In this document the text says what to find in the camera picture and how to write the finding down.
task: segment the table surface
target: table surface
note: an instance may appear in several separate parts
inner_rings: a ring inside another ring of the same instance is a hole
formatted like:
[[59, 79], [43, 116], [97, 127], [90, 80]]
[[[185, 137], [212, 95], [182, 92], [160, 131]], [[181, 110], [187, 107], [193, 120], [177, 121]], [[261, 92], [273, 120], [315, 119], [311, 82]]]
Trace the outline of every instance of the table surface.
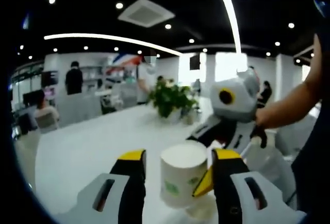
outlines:
[[[129, 150], [146, 149], [146, 198], [143, 223], [192, 223], [182, 210], [160, 200], [160, 154], [190, 133], [213, 112], [200, 99], [201, 118], [193, 125], [166, 124], [150, 106], [137, 106], [44, 134], [36, 158], [37, 196], [53, 215], [65, 213], [77, 194], [99, 174], [109, 173]], [[217, 223], [218, 217], [209, 223]]]

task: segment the white paper cup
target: white paper cup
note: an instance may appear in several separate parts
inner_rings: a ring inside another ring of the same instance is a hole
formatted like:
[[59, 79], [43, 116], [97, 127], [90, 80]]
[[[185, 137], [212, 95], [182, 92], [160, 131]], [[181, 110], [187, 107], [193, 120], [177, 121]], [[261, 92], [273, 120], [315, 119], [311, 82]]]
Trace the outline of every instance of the white paper cup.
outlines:
[[192, 196], [207, 170], [206, 147], [195, 141], [172, 146], [161, 155], [161, 199], [172, 208], [184, 208], [198, 201]]

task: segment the person in white shirt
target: person in white shirt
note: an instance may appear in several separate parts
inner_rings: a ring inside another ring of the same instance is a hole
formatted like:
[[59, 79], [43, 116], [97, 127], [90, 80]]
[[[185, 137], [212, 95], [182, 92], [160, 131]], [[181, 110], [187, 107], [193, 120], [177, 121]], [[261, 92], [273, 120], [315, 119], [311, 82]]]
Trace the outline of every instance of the person in white shirt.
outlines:
[[156, 55], [156, 52], [153, 49], [150, 49], [150, 52], [147, 53], [147, 55], [142, 56], [141, 63], [137, 67], [138, 105], [142, 105], [147, 102], [150, 91], [156, 85]]
[[56, 121], [60, 119], [58, 111], [52, 107], [48, 106], [45, 99], [45, 93], [40, 90], [37, 100], [37, 109], [35, 110], [35, 118], [44, 116], [48, 113], [51, 113]]

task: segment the ceiling light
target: ceiling light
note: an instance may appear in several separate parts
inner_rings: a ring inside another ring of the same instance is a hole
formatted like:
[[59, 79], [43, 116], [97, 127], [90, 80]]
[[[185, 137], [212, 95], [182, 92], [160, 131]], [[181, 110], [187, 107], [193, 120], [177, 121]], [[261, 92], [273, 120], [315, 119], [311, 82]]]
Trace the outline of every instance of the ceiling light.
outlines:
[[123, 41], [127, 43], [142, 45], [146, 47], [153, 48], [155, 50], [161, 50], [165, 51], [166, 53], [170, 53], [176, 56], [182, 56], [183, 53], [180, 53], [176, 50], [172, 50], [160, 45], [155, 45], [149, 42], [144, 42], [141, 40], [134, 40], [130, 38], [125, 37], [119, 37], [119, 36], [113, 36], [113, 35], [98, 35], [95, 33], [62, 33], [59, 35], [48, 35], [43, 37], [45, 40], [51, 40], [51, 39], [59, 39], [59, 38], [97, 38], [97, 39], [106, 39], [106, 40], [116, 40], [116, 41]]
[[232, 27], [236, 53], [242, 53], [241, 41], [239, 38], [239, 31], [238, 31], [237, 19], [235, 15], [233, 2], [232, 0], [222, 0], [222, 1], [226, 7], [226, 11], [230, 21], [230, 26]]
[[115, 7], [117, 9], [122, 9], [124, 7], [124, 5], [122, 3], [116, 3]]
[[54, 4], [56, 0], [48, 0], [50, 4]]

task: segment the black ceiling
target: black ceiling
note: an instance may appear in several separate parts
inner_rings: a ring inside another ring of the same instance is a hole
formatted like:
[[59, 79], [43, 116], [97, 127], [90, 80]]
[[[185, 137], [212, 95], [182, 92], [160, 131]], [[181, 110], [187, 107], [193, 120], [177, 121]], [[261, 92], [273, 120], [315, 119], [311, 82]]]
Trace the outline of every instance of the black ceiling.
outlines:
[[[48, 0], [19, 0], [23, 7], [16, 38], [18, 64], [25, 63], [28, 56], [33, 60], [42, 59], [46, 54], [72, 53], [84, 51], [112, 52], [115, 46], [121, 52], [136, 53], [141, 46], [102, 39], [53, 39], [44, 41], [45, 35], [58, 33], [101, 33], [151, 42], [168, 48], [191, 45], [233, 44], [233, 34], [222, 0], [150, 0], [175, 14], [175, 18], [151, 28], [144, 28], [119, 21], [119, 14], [137, 0], [56, 0], [53, 5]], [[124, 8], [115, 8], [122, 2]], [[312, 44], [314, 28], [321, 17], [314, 7], [313, 0], [233, 0], [241, 44], [256, 46], [260, 49], [243, 50], [249, 54], [265, 56], [285, 53], [295, 55]], [[22, 29], [23, 19], [28, 14], [28, 29]], [[294, 29], [288, 23], [295, 24]], [[172, 29], [166, 30], [165, 24]], [[208, 48], [209, 52], [220, 51]], [[162, 57], [168, 54], [159, 52]]]

